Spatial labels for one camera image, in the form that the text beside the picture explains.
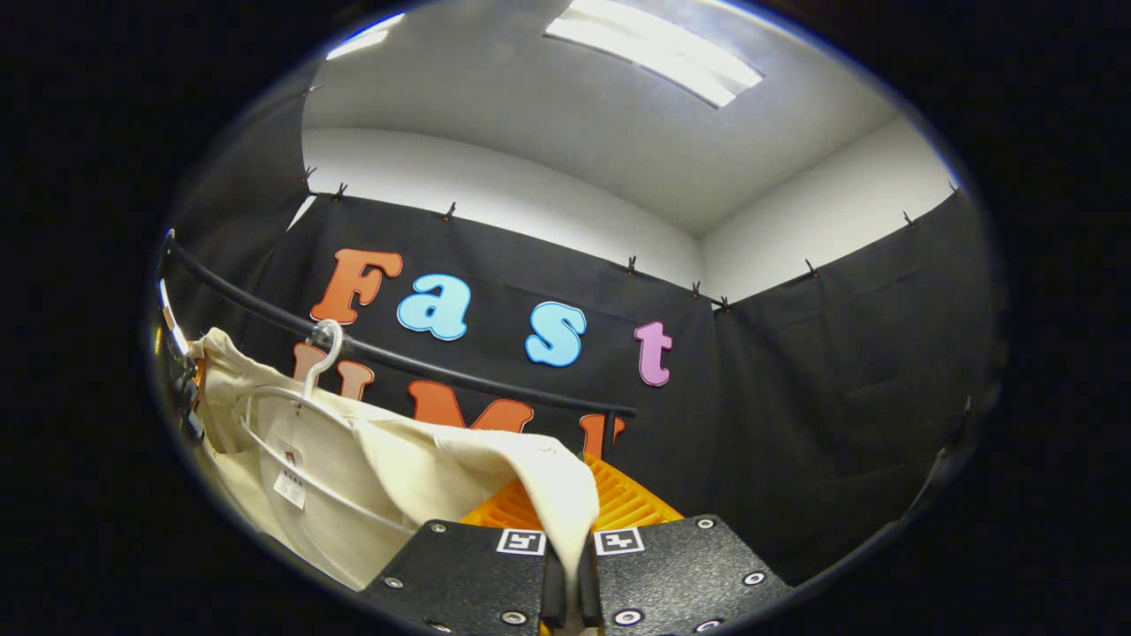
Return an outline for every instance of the ceiling light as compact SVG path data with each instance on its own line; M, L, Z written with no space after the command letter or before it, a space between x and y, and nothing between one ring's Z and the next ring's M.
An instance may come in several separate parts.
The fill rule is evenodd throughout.
M758 71L707 40L610 0L573 0L545 35L636 62L716 108L762 80Z
M339 58L346 53L352 53L360 49L372 46L373 44L380 44L385 41L386 36L389 35L389 28L399 23L404 17L404 14L397 14L374 24L373 26L360 31L353 37L346 40L340 46L330 51L326 55L326 59L333 60L334 58Z

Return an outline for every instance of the clothing tag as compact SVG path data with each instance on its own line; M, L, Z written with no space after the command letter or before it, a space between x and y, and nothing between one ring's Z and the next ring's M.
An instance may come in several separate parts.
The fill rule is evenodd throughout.
M287 464L296 469L302 469L302 455L297 448L294 448L282 439L279 440L279 447ZM275 492L278 492L284 499L297 506L300 510L307 502L307 484L299 475L287 469L283 469L279 472L279 476L275 480Z

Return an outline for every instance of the screw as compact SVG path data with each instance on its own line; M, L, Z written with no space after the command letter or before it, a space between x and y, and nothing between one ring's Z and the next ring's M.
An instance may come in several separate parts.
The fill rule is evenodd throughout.
M640 619L642 618L644 616L636 610L624 610L618 613L613 620L616 621L616 625L636 625L640 622Z
M523 625L526 622L526 614L523 612L502 612L501 618L508 625Z

